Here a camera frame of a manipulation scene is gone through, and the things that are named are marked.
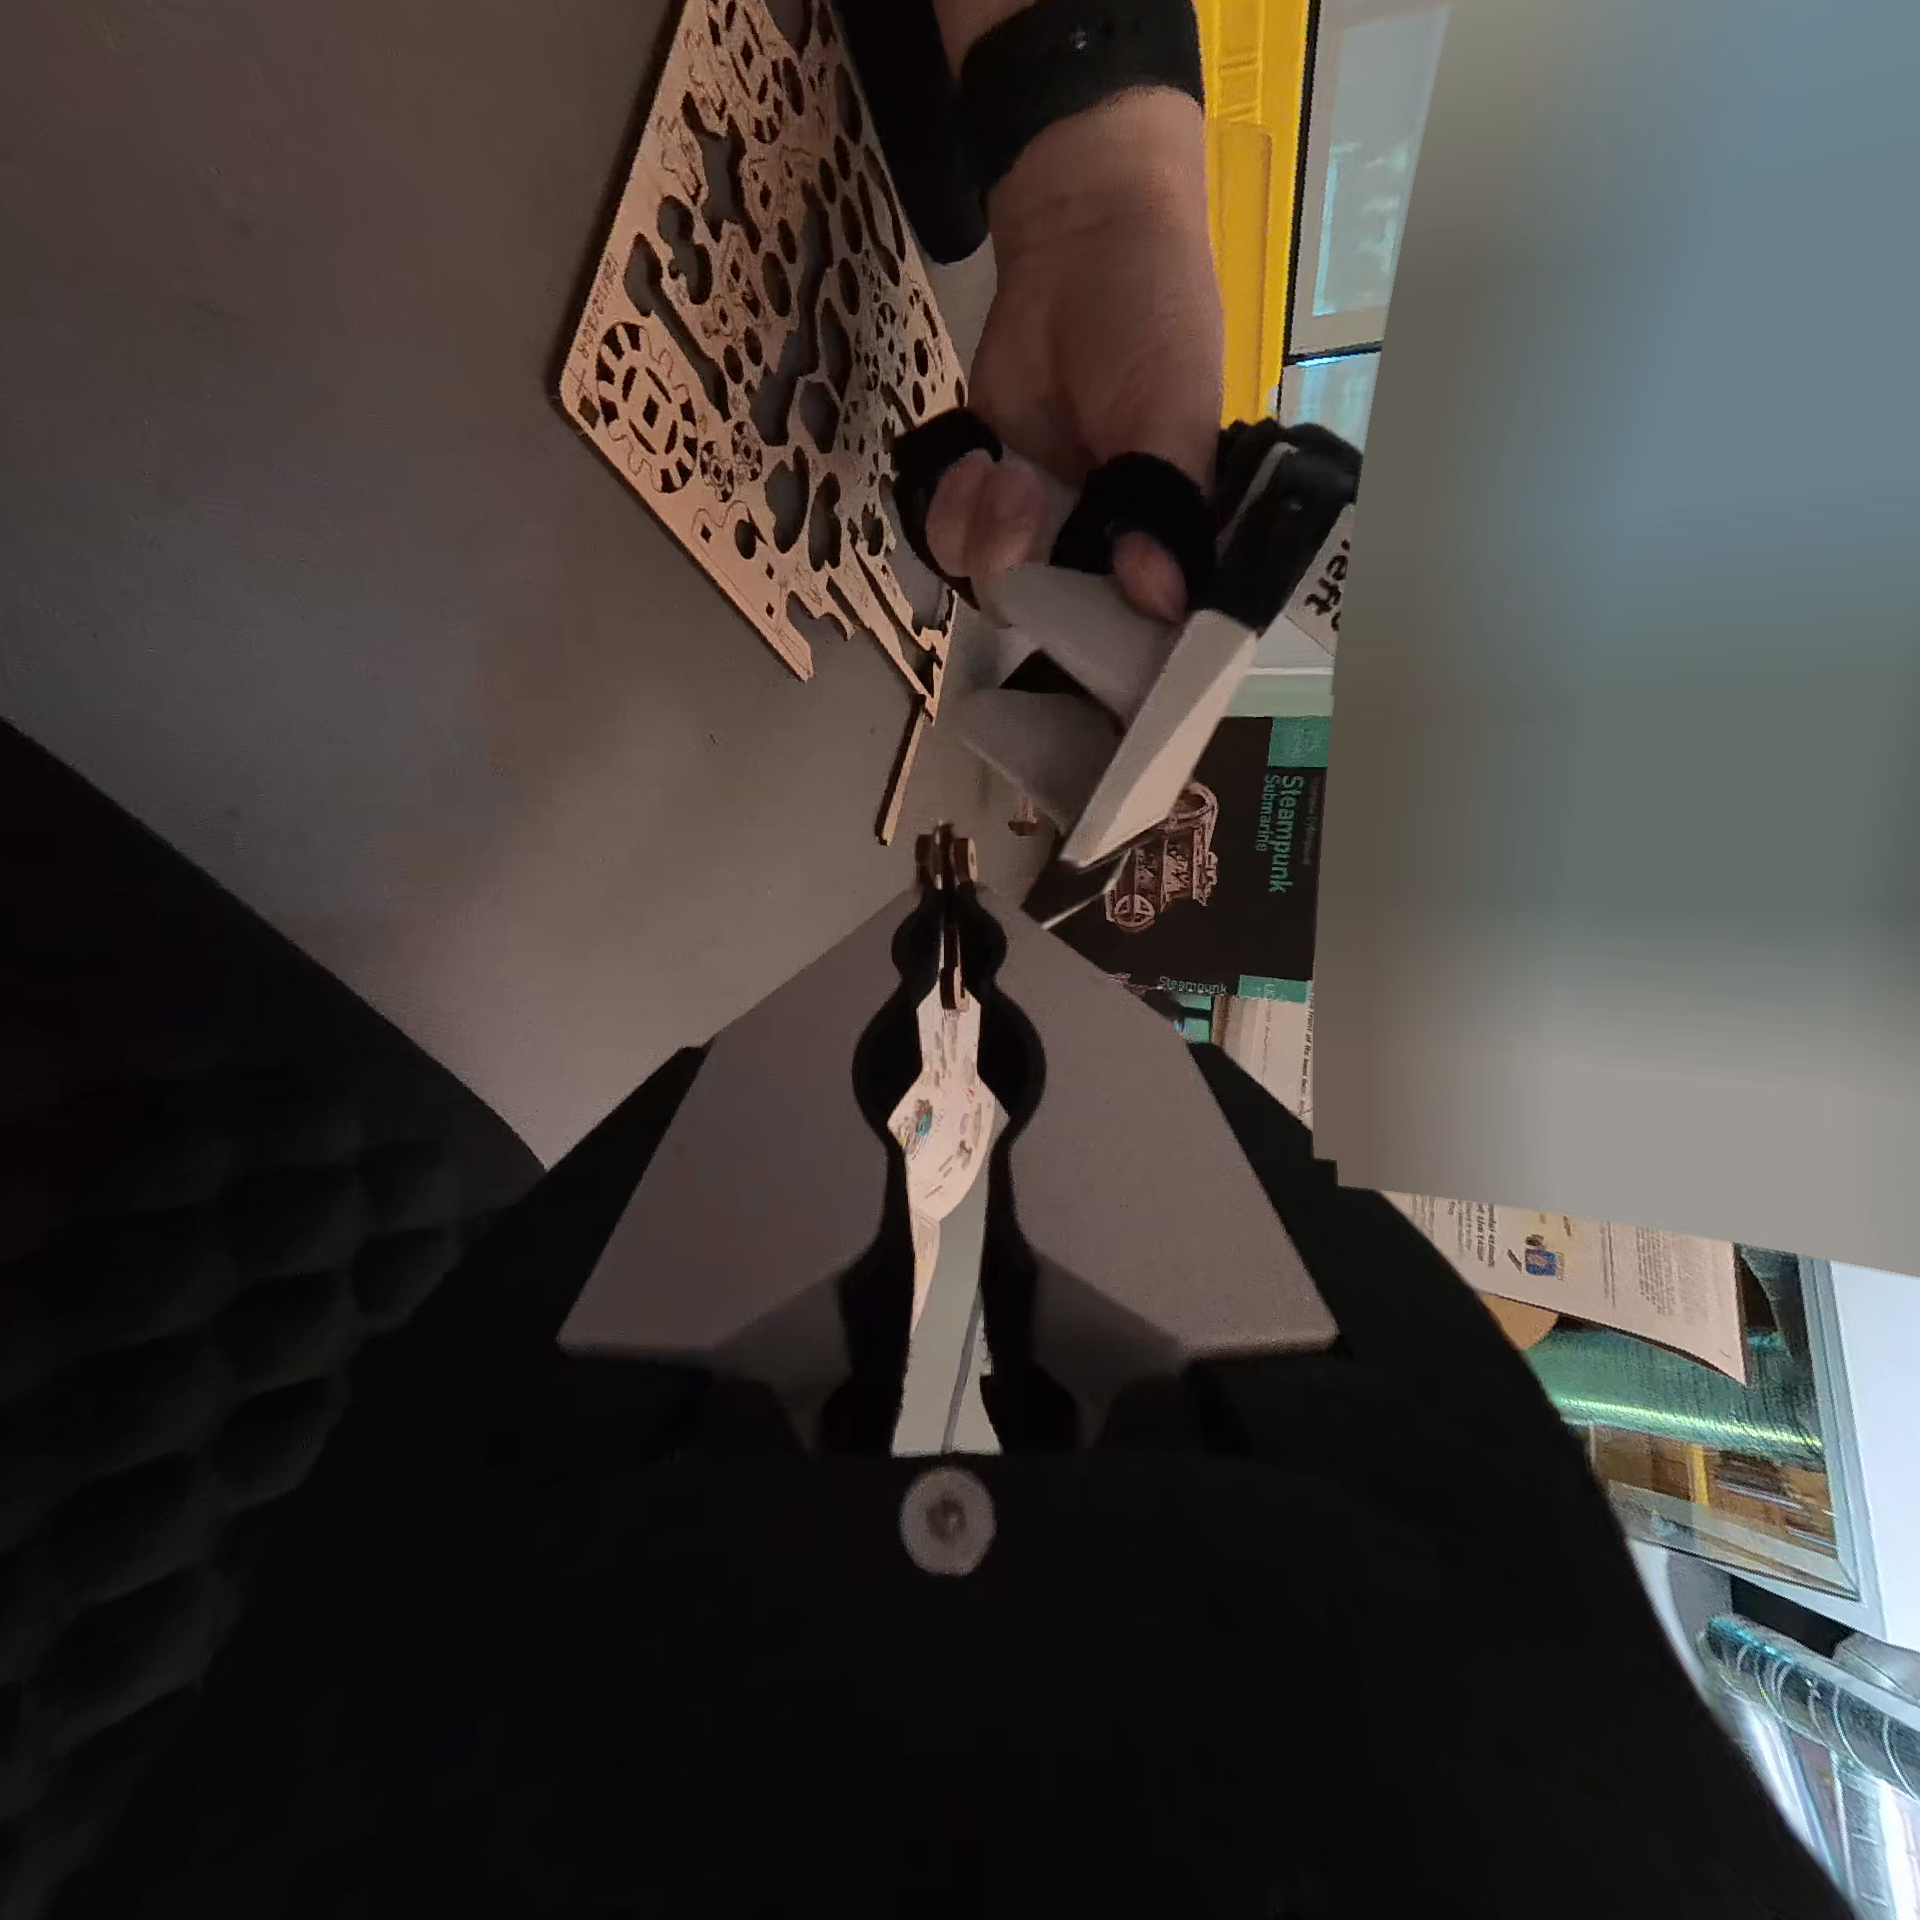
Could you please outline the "model instruction booklet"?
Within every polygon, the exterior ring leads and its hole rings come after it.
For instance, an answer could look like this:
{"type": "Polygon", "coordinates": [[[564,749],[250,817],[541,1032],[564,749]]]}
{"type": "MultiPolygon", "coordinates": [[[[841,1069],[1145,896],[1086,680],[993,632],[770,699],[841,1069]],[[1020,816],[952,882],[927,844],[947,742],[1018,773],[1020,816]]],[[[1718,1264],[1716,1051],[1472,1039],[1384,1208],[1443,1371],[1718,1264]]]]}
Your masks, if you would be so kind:
{"type": "Polygon", "coordinates": [[[980,1255],[988,1166],[1000,1107],[979,1073],[979,1005],[918,1007],[921,1069],[891,1116],[905,1166],[914,1289],[893,1451],[902,1457],[997,1451],[984,1416],[980,1255]]]}

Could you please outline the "yellow plastic bin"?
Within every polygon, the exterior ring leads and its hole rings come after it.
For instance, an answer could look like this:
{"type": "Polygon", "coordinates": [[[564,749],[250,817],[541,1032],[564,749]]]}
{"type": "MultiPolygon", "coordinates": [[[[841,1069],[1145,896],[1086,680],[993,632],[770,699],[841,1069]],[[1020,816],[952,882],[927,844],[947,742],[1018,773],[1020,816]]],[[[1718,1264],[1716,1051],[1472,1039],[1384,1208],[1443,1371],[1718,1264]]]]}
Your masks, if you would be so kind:
{"type": "Polygon", "coordinates": [[[1222,421],[1275,412],[1295,324],[1314,1],[1200,1],[1222,421]]]}

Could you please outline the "printed instruction poster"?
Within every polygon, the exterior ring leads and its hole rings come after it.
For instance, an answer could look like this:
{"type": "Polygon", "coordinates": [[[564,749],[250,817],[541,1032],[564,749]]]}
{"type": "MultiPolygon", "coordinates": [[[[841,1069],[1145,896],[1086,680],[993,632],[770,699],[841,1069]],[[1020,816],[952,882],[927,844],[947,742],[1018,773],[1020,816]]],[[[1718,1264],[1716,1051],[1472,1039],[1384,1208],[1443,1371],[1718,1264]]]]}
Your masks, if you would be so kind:
{"type": "MultiPolygon", "coordinates": [[[[1218,998],[1213,1035],[1288,1114],[1311,1121],[1309,989],[1288,998],[1218,998]]],[[[1486,1298],[1620,1332],[1748,1380],[1731,1242],[1404,1189],[1388,1189],[1386,1200],[1486,1298]]]]}

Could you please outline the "black model kit box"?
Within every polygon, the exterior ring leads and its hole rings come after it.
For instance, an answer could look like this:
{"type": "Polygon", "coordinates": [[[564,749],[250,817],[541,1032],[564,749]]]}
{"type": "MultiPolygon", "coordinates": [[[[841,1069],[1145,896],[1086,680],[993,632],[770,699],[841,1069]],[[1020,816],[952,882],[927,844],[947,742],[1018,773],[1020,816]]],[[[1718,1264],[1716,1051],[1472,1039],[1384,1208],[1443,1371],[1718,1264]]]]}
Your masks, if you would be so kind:
{"type": "Polygon", "coordinates": [[[1327,715],[1223,719],[1166,824],[1057,935],[1136,991],[1305,1001],[1329,744],[1327,715]]]}

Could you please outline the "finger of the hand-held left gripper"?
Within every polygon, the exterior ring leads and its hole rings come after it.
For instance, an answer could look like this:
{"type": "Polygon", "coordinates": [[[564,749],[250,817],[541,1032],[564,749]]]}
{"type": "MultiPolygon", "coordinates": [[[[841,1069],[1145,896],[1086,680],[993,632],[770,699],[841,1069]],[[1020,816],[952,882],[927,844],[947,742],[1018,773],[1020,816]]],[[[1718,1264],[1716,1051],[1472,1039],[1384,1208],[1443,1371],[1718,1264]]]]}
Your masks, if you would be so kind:
{"type": "Polygon", "coordinates": [[[1123,728],[1084,692],[1034,692],[984,687],[957,705],[963,744],[1009,782],[1043,823],[1059,830],[1066,848],[1123,848],[1114,830],[1082,826],[1123,728]]]}
{"type": "Polygon", "coordinates": [[[1066,848],[1057,839],[1054,874],[1025,896],[1029,917],[1061,923],[1114,891],[1127,855],[1163,826],[1230,705],[1257,633],[1214,608],[1168,623],[1129,605],[1025,605],[1023,635],[1032,657],[1105,707],[1123,728],[1082,826],[1114,830],[1125,846],[1066,848]]]}

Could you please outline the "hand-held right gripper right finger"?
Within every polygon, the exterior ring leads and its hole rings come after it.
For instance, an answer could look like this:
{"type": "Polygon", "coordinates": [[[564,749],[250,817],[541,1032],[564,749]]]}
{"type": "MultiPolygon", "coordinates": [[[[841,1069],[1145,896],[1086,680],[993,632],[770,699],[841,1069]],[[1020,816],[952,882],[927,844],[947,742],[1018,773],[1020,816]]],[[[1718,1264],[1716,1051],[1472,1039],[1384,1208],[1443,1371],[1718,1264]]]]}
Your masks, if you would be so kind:
{"type": "Polygon", "coordinates": [[[1057,935],[961,887],[961,974],[1005,1121],[980,1396],[1004,1451],[1089,1444],[1143,1382],[1325,1353],[1336,1319],[1197,1051],[1057,935]]]}

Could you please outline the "laser-cut wooden parts sheet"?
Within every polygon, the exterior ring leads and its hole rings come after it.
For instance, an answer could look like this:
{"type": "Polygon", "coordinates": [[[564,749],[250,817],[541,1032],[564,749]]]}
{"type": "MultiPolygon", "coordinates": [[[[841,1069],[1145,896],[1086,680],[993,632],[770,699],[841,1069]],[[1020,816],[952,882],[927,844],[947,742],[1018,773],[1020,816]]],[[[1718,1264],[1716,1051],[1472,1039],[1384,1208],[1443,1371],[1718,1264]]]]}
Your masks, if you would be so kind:
{"type": "Polygon", "coordinates": [[[836,3],[680,6],[557,398],[796,676],[834,621],[936,715],[895,444],[966,380],[836,3]]]}

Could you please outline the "person's left hand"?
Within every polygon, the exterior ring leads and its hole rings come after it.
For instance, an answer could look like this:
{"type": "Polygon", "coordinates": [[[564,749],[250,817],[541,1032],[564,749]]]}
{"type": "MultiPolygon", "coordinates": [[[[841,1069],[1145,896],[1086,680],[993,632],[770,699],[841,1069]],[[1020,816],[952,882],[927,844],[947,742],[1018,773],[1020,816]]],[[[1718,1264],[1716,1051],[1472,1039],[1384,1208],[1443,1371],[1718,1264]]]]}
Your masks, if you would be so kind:
{"type": "Polygon", "coordinates": [[[1138,87],[1045,128],[989,194],[997,287],[968,455],[927,508],[939,567],[979,598],[1052,544],[1048,483],[1125,455],[1213,478],[1223,398],[1200,105],[1138,87]]]}

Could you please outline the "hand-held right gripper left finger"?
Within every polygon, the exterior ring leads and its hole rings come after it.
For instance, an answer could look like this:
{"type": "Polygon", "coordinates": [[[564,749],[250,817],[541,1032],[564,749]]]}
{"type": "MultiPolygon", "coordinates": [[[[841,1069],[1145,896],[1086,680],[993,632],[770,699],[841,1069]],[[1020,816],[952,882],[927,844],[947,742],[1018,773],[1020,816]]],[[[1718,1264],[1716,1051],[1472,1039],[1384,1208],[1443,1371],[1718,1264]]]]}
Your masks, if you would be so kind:
{"type": "Polygon", "coordinates": [[[754,1383],[816,1451],[893,1451],[914,1235],[889,1116],[941,930],[939,891],[911,887],[707,1042],[564,1351],[754,1383]]]}

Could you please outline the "black wrist band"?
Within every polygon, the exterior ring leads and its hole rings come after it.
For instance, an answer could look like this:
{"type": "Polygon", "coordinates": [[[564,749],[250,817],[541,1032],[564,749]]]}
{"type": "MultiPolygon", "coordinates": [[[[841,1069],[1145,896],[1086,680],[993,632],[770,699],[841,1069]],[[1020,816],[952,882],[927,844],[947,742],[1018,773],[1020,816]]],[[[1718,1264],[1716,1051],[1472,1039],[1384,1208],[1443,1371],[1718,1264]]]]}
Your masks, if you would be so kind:
{"type": "Polygon", "coordinates": [[[972,39],[955,117],[980,196],[1052,126],[1132,92],[1205,105],[1189,1],[1030,1],[972,39]]]}

